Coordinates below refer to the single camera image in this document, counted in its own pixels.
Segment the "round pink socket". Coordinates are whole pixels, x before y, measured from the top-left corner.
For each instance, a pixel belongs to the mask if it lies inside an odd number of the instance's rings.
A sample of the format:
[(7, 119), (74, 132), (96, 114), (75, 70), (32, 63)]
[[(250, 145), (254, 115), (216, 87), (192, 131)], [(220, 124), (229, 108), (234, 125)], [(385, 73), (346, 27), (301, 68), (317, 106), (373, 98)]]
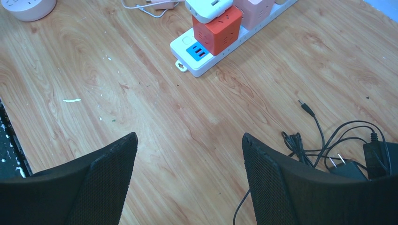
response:
[(39, 20), (55, 8), (57, 0), (1, 0), (1, 5), (23, 22)]

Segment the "black power adapter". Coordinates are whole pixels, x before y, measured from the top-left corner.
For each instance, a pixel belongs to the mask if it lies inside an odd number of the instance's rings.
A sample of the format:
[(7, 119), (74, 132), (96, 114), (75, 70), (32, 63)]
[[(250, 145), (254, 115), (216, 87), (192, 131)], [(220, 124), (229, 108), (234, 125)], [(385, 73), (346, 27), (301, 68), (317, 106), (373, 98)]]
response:
[(333, 145), (329, 147), (330, 142), (334, 139), (336, 135), (332, 135), (329, 138), (329, 140), (326, 141), (323, 130), (313, 110), (302, 100), (299, 99), (298, 102), (300, 103), (301, 108), (314, 119), (321, 135), (321, 148), (319, 150), (305, 150), (303, 147), (302, 137), (300, 133), (296, 133), (294, 135), (288, 135), (286, 132), (282, 132), (284, 143), (286, 147), (291, 151), (291, 153), (288, 156), (289, 157), (297, 156), (299, 162), (304, 163), (305, 165), (308, 165), (312, 168), (317, 167), (321, 158), (329, 159), (333, 165), (332, 168), (327, 167), (327, 170), (329, 172), (337, 175), (342, 175), (348, 178), (359, 178), (361, 180), (363, 179), (366, 180), (366, 177), (360, 170), (361, 168), (365, 169), (365, 166), (352, 160), (345, 160), (340, 154), (338, 154), (337, 158), (338, 160), (341, 161), (340, 164), (336, 164), (334, 162), (334, 160), (336, 159), (335, 157), (328, 157), (328, 152), (332, 150), (333, 147), (335, 147), (337, 144), (351, 139), (358, 140), (359, 138), (358, 137), (343, 138), (344, 135), (342, 135)]

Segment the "white long power strip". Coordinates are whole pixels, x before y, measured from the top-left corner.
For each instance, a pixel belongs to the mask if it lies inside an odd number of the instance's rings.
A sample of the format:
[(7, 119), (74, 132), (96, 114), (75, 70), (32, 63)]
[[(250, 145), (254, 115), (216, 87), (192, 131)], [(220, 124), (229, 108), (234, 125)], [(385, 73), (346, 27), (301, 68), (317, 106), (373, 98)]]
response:
[(192, 17), (192, 28), (170, 43), (176, 67), (200, 77), (295, 3), (294, 0), (235, 0), (209, 23)]

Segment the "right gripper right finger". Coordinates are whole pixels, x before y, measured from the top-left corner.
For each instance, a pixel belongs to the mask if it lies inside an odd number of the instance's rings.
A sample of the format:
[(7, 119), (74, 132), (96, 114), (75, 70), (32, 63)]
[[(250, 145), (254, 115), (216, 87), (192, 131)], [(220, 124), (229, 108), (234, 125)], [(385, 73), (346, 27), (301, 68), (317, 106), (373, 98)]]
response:
[(259, 225), (395, 225), (398, 177), (367, 180), (326, 173), (284, 155), (249, 133), (242, 138)]

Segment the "white plug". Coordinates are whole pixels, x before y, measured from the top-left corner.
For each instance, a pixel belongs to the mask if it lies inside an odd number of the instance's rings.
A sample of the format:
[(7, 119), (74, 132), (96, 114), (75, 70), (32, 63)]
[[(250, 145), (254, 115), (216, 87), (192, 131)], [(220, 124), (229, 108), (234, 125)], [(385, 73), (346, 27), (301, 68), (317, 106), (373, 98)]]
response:
[(185, 7), (200, 23), (207, 24), (222, 15), (233, 0), (186, 0)]

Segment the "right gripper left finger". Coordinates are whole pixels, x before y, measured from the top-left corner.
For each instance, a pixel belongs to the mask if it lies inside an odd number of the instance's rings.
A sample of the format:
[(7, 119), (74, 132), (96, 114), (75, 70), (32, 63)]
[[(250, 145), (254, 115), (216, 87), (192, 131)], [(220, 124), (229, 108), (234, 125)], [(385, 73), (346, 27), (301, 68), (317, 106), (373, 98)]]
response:
[(62, 165), (2, 180), (1, 224), (119, 224), (137, 150), (132, 132)]

